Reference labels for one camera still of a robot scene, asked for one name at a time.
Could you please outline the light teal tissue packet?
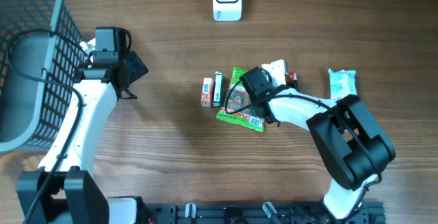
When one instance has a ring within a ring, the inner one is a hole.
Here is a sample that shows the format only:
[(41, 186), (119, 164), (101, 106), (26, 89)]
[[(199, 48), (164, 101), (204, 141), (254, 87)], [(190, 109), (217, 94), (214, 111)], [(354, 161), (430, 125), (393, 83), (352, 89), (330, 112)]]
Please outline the light teal tissue packet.
[(348, 95), (357, 95), (355, 70), (328, 70), (331, 99), (342, 99)]

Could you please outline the red chocolate bar wrapper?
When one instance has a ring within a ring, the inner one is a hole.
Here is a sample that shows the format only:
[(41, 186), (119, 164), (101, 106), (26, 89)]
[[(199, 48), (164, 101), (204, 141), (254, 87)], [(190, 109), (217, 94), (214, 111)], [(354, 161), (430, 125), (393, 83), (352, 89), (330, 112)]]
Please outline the red chocolate bar wrapper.
[(289, 85), (295, 85), (298, 83), (297, 74), (295, 71), (290, 71), (287, 75), (287, 83)]

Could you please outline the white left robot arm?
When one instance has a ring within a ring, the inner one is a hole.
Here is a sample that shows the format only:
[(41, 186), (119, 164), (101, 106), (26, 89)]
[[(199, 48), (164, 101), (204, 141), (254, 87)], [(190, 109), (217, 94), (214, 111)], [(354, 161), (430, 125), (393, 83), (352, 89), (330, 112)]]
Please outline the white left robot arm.
[(147, 73), (131, 50), (131, 34), (98, 27), (95, 48), (78, 66), (62, 126), (38, 170), (24, 172), (17, 194), (25, 223), (153, 223), (141, 197), (110, 197), (93, 178), (96, 151), (107, 119), (135, 80)]

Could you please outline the green white gum pack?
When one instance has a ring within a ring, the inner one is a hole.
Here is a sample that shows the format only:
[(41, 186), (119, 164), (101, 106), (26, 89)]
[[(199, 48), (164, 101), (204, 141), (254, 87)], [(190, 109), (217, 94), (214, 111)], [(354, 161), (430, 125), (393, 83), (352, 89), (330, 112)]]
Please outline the green white gum pack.
[(215, 72), (214, 77), (214, 92), (212, 97), (212, 106), (220, 107), (222, 103), (222, 84), (223, 74), (221, 72)]

